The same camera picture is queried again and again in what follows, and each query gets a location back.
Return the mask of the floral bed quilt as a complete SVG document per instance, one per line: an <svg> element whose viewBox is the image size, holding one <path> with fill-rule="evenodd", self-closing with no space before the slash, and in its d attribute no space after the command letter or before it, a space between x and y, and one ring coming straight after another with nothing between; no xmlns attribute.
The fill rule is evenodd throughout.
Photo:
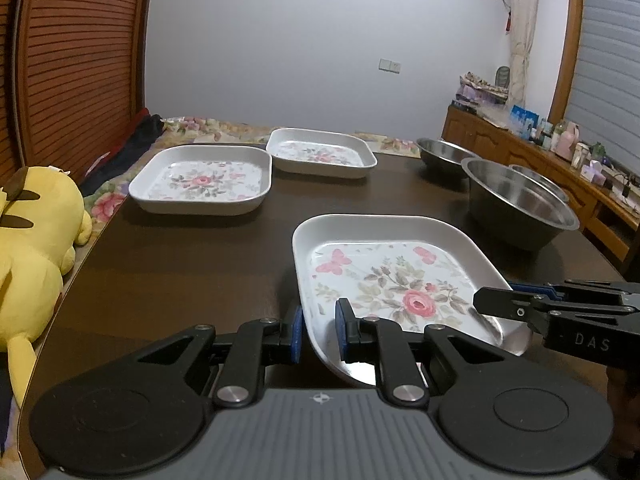
<svg viewBox="0 0 640 480"><path fill-rule="evenodd" d="M84 196L85 210L90 214L93 232L99 233L111 220L128 195L129 182L142 167L165 148L183 144L258 144L267 143L271 127L259 127L242 122L221 122L213 118L162 118L163 133L126 172L102 184L96 192Z"/></svg>

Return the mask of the large steel bowl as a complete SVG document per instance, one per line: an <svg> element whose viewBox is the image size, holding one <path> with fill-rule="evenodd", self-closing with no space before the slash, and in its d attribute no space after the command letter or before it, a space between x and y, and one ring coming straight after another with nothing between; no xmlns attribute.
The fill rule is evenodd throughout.
<svg viewBox="0 0 640 480"><path fill-rule="evenodd" d="M469 211L487 235L524 252L539 252L580 228L577 214L548 188L491 160L468 157Z"/></svg>

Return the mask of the floral white tray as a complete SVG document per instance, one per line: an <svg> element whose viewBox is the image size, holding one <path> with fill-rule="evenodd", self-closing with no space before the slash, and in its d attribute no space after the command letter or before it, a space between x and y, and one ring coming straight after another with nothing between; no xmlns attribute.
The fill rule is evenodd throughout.
<svg viewBox="0 0 640 480"><path fill-rule="evenodd" d="M481 315L473 296L509 284L484 252L451 224L420 216L322 214L292 236L308 336L320 360L354 385L373 385L374 369L347 364L338 351L337 300L358 318L375 315L421 333L447 325L521 356L532 332L521 322Z"/></svg>
<svg viewBox="0 0 640 480"><path fill-rule="evenodd" d="M289 174L358 180L378 166L369 145L346 133L279 128L270 134L266 151L274 166Z"/></svg>
<svg viewBox="0 0 640 480"><path fill-rule="evenodd" d="M153 156L128 193L152 214L235 217L256 210L271 182L272 157L262 148L190 144Z"/></svg>

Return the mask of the grey window blind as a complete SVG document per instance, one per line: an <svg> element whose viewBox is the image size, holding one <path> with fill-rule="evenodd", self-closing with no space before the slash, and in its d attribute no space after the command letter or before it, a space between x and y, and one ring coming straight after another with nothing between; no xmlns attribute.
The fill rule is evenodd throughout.
<svg viewBox="0 0 640 480"><path fill-rule="evenodd" d="M565 117L585 142L639 171L639 0L582 0Z"/></svg>

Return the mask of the blue photo card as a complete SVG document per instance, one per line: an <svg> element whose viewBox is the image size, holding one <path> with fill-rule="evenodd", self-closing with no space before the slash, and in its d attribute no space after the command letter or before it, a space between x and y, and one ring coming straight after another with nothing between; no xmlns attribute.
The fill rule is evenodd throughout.
<svg viewBox="0 0 640 480"><path fill-rule="evenodd" d="M519 138L528 141L538 127L539 116L531 110L513 105L509 115L509 129Z"/></svg>

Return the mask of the white wall switch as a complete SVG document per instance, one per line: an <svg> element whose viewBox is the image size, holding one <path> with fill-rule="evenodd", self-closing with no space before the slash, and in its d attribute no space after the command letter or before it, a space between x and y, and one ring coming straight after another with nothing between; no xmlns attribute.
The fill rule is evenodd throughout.
<svg viewBox="0 0 640 480"><path fill-rule="evenodd" d="M378 62L378 69L386 73L399 74L401 70L401 64L399 62L386 60L386 58L381 58L380 62Z"/></svg>

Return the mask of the wooden sideboard cabinet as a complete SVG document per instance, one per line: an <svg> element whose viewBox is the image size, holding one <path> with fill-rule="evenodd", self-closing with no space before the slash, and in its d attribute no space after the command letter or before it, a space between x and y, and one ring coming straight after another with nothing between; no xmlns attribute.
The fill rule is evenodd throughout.
<svg viewBox="0 0 640 480"><path fill-rule="evenodd" d="M442 138L493 162L524 166L549 178L568 195L582 232L598 241L620 273L638 266L639 217L611 190L587 182L555 154L454 105L448 106Z"/></svg>

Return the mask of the cream curtain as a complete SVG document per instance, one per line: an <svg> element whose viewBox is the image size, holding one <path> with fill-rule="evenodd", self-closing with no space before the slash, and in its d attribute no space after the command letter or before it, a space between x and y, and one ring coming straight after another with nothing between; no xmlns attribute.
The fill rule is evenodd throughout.
<svg viewBox="0 0 640 480"><path fill-rule="evenodd" d="M526 107L529 57L535 39L539 0L510 0L510 88L511 105Z"/></svg>

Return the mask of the wooden louvered wardrobe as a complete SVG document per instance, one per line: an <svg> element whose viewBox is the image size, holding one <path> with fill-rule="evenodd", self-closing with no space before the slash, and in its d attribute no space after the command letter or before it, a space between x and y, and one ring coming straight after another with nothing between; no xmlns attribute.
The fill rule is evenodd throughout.
<svg viewBox="0 0 640 480"><path fill-rule="evenodd" d="M150 0L1 0L1 177L84 180L144 109Z"/></svg>

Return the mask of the small steel bowl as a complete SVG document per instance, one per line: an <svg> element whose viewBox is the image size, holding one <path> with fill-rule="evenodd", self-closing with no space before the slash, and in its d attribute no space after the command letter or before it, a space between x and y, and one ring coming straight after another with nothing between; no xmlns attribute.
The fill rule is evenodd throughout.
<svg viewBox="0 0 640 480"><path fill-rule="evenodd" d="M525 166L511 164L510 168L514 171L522 174L523 176L528 177L529 179L534 180L538 184L542 185L549 192L551 192L554 196L562 200L563 203L568 204L570 202L570 198L568 195L559 187L556 183L554 183L549 178L543 176L542 174L538 174L537 171L530 169Z"/></svg>

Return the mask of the dark clothes on bed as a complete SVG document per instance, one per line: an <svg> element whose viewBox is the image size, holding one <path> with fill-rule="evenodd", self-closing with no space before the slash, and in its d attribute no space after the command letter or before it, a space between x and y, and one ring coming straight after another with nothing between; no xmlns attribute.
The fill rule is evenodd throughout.
<svg viewBox="0 0 640 480"><path fill-rule="evenodd" d="M125 132L89 167L79 185L83 196L89 196L106 181L118 177L154 144L163 133L163 119L145 107L134 115Z"/></svg>

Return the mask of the pink bottle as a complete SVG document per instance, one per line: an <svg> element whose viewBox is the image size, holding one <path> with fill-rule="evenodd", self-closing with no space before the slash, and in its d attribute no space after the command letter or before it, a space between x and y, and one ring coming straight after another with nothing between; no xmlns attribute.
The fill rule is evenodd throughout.
<svg viewBox="0 0 640 480"><path fill-rule="evenodd" d="M558 131L559 140L556 142L553 151L562 159L571 162L579 141L579 126L574 122L562 120L558 125Z"/></svg>

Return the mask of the yellow plush toy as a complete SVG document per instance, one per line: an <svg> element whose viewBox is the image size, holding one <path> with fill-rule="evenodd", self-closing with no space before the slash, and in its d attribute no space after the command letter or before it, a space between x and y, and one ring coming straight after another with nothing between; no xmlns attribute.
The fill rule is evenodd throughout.
<svg viewBox="0 0 640 480"><path fill-rule="evenodd" d="M84 246L92 220L67 172L23 167L1 188L1 351L8 355L17 405L24 403L34 342L54 315L64 276Z"/></svg>

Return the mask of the stack of folded cloths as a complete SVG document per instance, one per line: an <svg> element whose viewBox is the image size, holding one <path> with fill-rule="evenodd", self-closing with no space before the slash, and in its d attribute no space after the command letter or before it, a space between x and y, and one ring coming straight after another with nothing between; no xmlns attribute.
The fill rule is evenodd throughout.
<svg viewBox="0 0 640 480"><path fill-rule="evenodd" d="M478 110L481 107L504 107L509 97L506 88L496 87L471 72L459 77L459 87L454 100Z"/></svg>

